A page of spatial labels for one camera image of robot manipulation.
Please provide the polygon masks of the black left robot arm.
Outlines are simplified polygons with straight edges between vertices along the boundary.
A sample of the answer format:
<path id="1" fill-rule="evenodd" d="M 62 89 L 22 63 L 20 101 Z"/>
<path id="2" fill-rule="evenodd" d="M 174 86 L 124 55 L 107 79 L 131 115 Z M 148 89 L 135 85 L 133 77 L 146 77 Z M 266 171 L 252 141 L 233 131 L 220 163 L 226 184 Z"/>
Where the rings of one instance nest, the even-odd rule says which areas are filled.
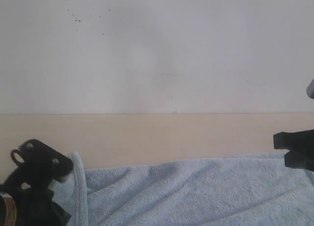
<path id="1" fill-rule="evenodd" d="M 67 225 L 71 214 L 53 200 L 50 185 L 66 181 L 73 161 L 37 139 L 11 150 L 10 157 L 17 167 L 0 186 L 0 224 Z"/>

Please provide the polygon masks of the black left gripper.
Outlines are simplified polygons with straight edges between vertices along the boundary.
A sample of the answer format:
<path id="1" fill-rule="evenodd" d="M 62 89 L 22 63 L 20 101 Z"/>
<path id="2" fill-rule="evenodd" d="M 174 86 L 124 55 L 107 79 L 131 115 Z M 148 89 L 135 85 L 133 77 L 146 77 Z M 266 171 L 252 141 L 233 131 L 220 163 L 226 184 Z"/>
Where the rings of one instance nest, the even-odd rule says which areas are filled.
<path id="1" fill-rule="evenodd" d="M 2 226 L 65 226 L 71 214 L 53 200 L 55 180 L 67 180 L 73 161 L 36 139 L 10 152 L 16 169 L 0 185 Z"/>

